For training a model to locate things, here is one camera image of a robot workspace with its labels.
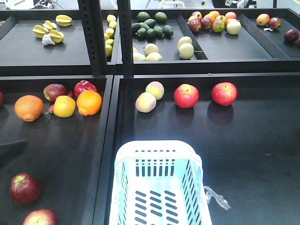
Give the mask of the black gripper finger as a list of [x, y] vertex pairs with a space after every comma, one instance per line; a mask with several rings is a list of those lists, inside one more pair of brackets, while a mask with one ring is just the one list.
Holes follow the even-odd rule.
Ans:
[[0, 145], [0, 163], [8, 164], [17, 156], [23, 154], [27, 145], [26, 140], [4, 143]]

